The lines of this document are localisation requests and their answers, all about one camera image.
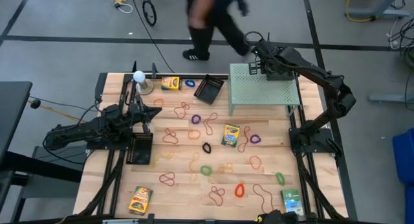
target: rubber band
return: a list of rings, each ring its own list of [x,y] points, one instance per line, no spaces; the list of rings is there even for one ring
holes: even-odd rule
[[[206,153],[211,153],[212,152],[212,146],[210,146],[210,144],[208,144],[207,142],[205,142],[202,145],[202,150],[204,150],[204,152],[206,152]]]
[[[243,153],[243,152],[245,151],[245,149],[246,149],[246,145],[247,145],[247,143],[248,143],[247,132],[248,132],[248,131],[250,131],[250,127],[249,127],[249,126],[245,126],[245,129],[244,129],[243,131],[244,131],[244,133],[245,133],[246,142],[245,142],[245,143],[241,143],[241,144],[237,147],[237,150],[238,150],[240,153]]]
[[[252,158],[259,159],[260,164],[259,164],[259,166],[258,166],[257,168],[255,168],[255,167],[253,166]],[[260,168],[260,166],[261,166],[261,159],[260,159],[258,156],[251,156],[251,157],[250,157],[250,159],[249,159],[249,161],[250,161],[250,165],[252,165],[252,168],[253,168],[253,169],[258,170],[258,169]]]
[[[181,118],[180,118],[180,115],[176,112],[178,108],[182,108],[184,110],[184,115]],[[186,110],[189,110],[189,108],[190,108],[190,105],[186,104],[185,102],[182,102],[180,107],[174,108],[174,112],[179,119],[183,119],[186,116]]]
[[[157,166],[158,161],[159,161],[160,159],[172,159],[172,158],[174,157],[174,155],[175,155],[175,153],[174,153],[174,152],[170,152],[167,156],[165,156],[165,155],[163,155],[163,154],[161,154],[161,153],[157,154],[157,155],[155,156],[155,160],[154,160],[153,167],[156,167],[156,166]]]
[[[211,135],[213,135],[213,128],[212,127],[210,127],[209,125],[208,125],[208,122],[210,121],[210,120],[215,120],[215,119],[217,119],[219,117],[219,115],[217,114],[217,113],[212,113],[211,115],[210,115],[210,117],[208,117],[206,120],[204,120],[204,122],[203,122],[203,124],[204,124],[204,127],[206,128],[206,133],[207,133],[207,135],[209,135],[209,136],[211,136]],[[212,133],[211,134],[208,134],[208,129],[207,129],[207,127],[209,127],[210,128],[210,130],[212,131]]]
[[[241,188],[241,194],[238,194],[238,189]],[[236,197],[242,198],[245,195],[245,186],[243,184],[238,184],[237,187],[234,190],[234,195]]]
[[[172,143],[172,144],[176,144],[176,143],[179,142],[179,139],[176,138],[177,134],[174,131],[171,131],[171,130],[169,130],[169,128],[166,128],[165,132],[166,132],[167,135],[163,136],[163,138],[162,138],[162,141],[163,142]],[[169,141],[169,140],[165,140],[165,138],[167,136],[171,136],[171,137],[173,137],[177,141],[176,142],[172,142],[172,141]]]
[[[211,166],[202,165],[200,167],[200,173],[205,175],[205,176],[210,176],[213,173],[213,168]]]
[[[274,174],[274,176],[276,176],[276,179],[278,180],[278,183],[281,186],[285,186],[285,184],[286,184],[285,176],[282,173],[278,172],[278,173]]]
[[[190,133],[191,133],[191,132],[194,132],[194,131],[199,132],[199,135],[198,135],[197,137],[191,137],[191,136],[190,136]],[[197,129],[193,129],[193,130],[189,130],[189,131],[188,131],[188,138],[189,138],[189,139],[191,139],[191,140],[199,139],[199,138],[200,138],[200,136],[201,136],[201,132],[200,132],[199,130],[197,130]]]
[[[221,174],[224,174],[226,170],[230,170],[233,173],[233,163],[224,163],[222,166],[217,169],[217,171]]]
[[[191,123],[193,123],[193,124],[198,124],[198,123],[200,123],[201,122],[201,117],[199,116],[199,115],[194,115],[192,118],[191,118]]]
[[[261,138],[259,137],[259,135],[257,135],[257,134],[255,134],[255,135],[252,135],[251,137],[250,137],[250,142],[251,143],[253,143],[253,144],[257,144],[257,143],[259,143],[259,142],[261,142]]]
[[[197,174],[195,173],[195,170],[191,168],[191,164],[199,159],[200,159],[200,154],[198,152],[193,153],[193,160],[188,164],[188,168],[190,169],[190,172],[191,172],[190,182],[195,182],[197,180]]]
[[[165,173],[165,174],[160,175],[160,179],[159,180],[160,180],[161,183],[163,183],[165,185],[174,186],[174,184],[175,184],[174,179],[175,179],[175,173],[174,172],[168,172],[168,173]]]
[[[220,205],[218,204],[218,202],[216,202],[216,200],[214,198],[211,197],[212,193],[217,194],[220,197],[220,199],[221,199]],[[212,199],[217,206],[222,206],[223,202],[224,202],[223,196],[224,196],[225,193],[226,193],[226,191],[224,189],[222,189],[222,188],[217,189],[216,186],[212,186],[212,191],[208,194],[208,197],[210,199]]]
[[[263,196],[263,195],[260,195],[260,194],[258,194],[255,190],[254,190],[254,187],[255,186],[259,186],[260,187],[260,189],[262,189],[264,192],[267,192],[268,194],[270,194],[270,205],[272,205],[272,211],[274,210],[274,208],[273,208],[273,195],[270,193],[270,192],[268,192],[268,191],[266,191],[266,190],[264,190],[259,184],[255,184],[255,185],[253,185],[253,192],[256,194],[256,195],[259,195],[259,196],[261,196],[261,199],[263,200],[263,203],[261,204],[261,210],[263,211],[263,213],[264,214],[267,214],[266,212],[265,212],[265,209],[263,208],[263,205],[265,204],[265,197]]]
[[[162,107],[164,105],[164,100],[162,98],[158,98],[158,99],[154,100],[153,104],[155,105],[155,103],[159,100],[161,100],[161,107]]]
[[[195,87],[195,82],[193,80],[186,80],[186,85],[188,87]]]

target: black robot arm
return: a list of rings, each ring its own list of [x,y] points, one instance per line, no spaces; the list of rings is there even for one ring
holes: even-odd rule
[[[252,52],[260,58],[262,73],[268,80],[293,80],[295,73],[303,75],[323,87],[326,94],[327,109],[314,120],[308,120],[300,128],[300,141],[311,144],[318,130],[334,118],[348,114],[356,100],[351,89],[343,83],[343,76],[332,75],[301,57],[301,54],[291,48],[274,48],[269,50],[268,43],[261,39]]]

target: wooden tabletop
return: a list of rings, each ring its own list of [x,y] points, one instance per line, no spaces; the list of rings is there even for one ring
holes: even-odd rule
[[[122,88],[124,74],[109,73],[106,85],[103,90],[103,102],[100,108],[117,104]],[[234,114],[228,115],[227,83],[225,83],[219,96],[213,105],[205,104],[194,97],[195,88],[183,84],[180,91],[162,91],[160,80],[153,80],[154,91],[142,99],[147,106],[159,107],[164,100],[162,111],[153,119],[149,125],[154,133],[153,150],[150,165],[124,165],[118,204],[116,208],[117,218],[142,218],[129,213],[129,203],[137,186],[152,189],[153,196],[149,202],[147,214],[154,213],[157,219],[232,219],[252,220],[258,214],[262,214],[262,204],[265,212],[272,209],[284,210],[280,191],[285,189],[298,189],[300,182],[296,159],[290,149],[288,129],[290,128],[289,118],[286,116],[283,106],[236,106]],[[305,116],[313,119],[322,112],[318,86],[306,78],[300,78],[300,91],[303,100]],[[183,119],[178,119],[174,112],[185,102],[190,106],[186,110]],[[179,117],[183,117],[182,108],[176,109]],[[192,124],[191,117],[200,115],[202,121],[212,113],[217,113],[217,120],[209,121],[213,133],[206,134],[203,122]],[[241,127],[239,144],[245,141],[243,129],[250,127],[248,136],[258,134],[261,137],[259,144],[248,143],[244,153],[237,151],[237,148],[229,148],[221,145],[224,125],[233,124]],[[165,129],[169,128],[177,134],[177,144],[163,142],[166,136]],[[189,139],[190,130],[199,130],[201,136],[198,139]],[[134,131],[141,132],[139,125],[134,126]],[[197,132],[191,132],[191,137],[197,136]],[[174,140],[167,136],[165,140]],[[201,146],[208,142],[212,146],[212,153],[204,153]],[[78,197],[74,207],[74,214],[83,210],[88,202],[92,200],[98,189],[101,187],[107,160],[107,150],[97,150],[88,159],[83,171]],[[190,163],[194,156],[199,159]],[[249,159],[257,156],[261,160],[252,159],[252,168]],[[336,210],[343,216],[347,216],[345,201],[343,198],[340,178],[334,158],[328,153],[314,154],[315,168],[318,175],[318,182],[322,192],[332,203]],[[220,168],[232,164],[232,168],[223,171]],[[200,174],[200,167],[208,165],[213,168],[210,176]],[[175,174],[173,186],[160,183],[162,174],[173,172]],[[286,185],[278,184],[275,173],[281,172],[286,179]],[[235,197],[234,190],[239,183],[245,186],[246,196]],[[258,187],[255,194],[252,187],[254,184],[261,185],[270,195]],[[210,194],[213,186],[223,188],[225,193],[221,198],[217,194]],[[108,191],[105,204],[105,213],[109,211],[112,187]],[[314,206],[313,193],[309,193],[312,210]]]

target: gray floor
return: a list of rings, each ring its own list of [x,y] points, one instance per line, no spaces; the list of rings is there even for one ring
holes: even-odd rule
[[[378,0],[353,0],[352,6],[370,6]],[[413,0],[407,10],[414,13]],[[21,0],[0,0],[0,32],[7,26]],[[184,0],[153,0],[158,23],[150,28],[156,39],[189,39]],[[312,43],[303,0],[248,0],[251,13],[241,17],[232,6],[240,27],[246,32],[270,33],[272,41]],[[56,36],[77,38],[148,39],[137,15],[123,14],[111,7],[112,0],[28,0],[9,36]],[[321,44],[387,46],[386,33],[392,19],[352,23],[343,16],[346,0],[310,0]],[[399,29],[405,20],[397,24]],[[219,32],[214,39],[223,39]],[[239,57],[229,46],[212,46],[208,62],[187,62],[181,52],[190,45],[159,45],[166,60],[178,73],[227,73],[229,63],[243,63],[253,57]],[[316,63],[312,49],[299,49]],[[395,170],[391,138],[412,127],[414,113],[402,105],[371,104],[367,95],[403,94],[409,69],[395,52],[323,50],[325,66],[345,75],[357,104],[339,120],[358,219],[381,223],[404,223],[404,186]],[[0,80],[29,80],[31,95],[89,107],[100,72],[147,70],[155,62],[167,72],[153,45],[127,43],[67,43],[5,41],[0,47]],[[409,93],[414,92],[409,85]],[[53,106],[70,115],[76,109]],[[89,113],[91,119],[95,113]],[[47,131],[70,120],[44,109],[26,108],[10,150],[32,155]],[[13,187],[0,213],[0,222],[10,221],[19,188]],[[72,212],[74,198],[32,199],[21,220],[54,218]]]

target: black sneaker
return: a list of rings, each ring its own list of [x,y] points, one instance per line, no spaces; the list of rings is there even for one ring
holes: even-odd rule
[[[208,60],[208,57],[207,58],[200,58],[200,57],[198,57],[195,54],[194,49],[185,50],[184,52],[182,52],[182,56],[184,58],[186,58],[187,60],[193,60],[193,61],[196,61],[196,60],[207,61]]]

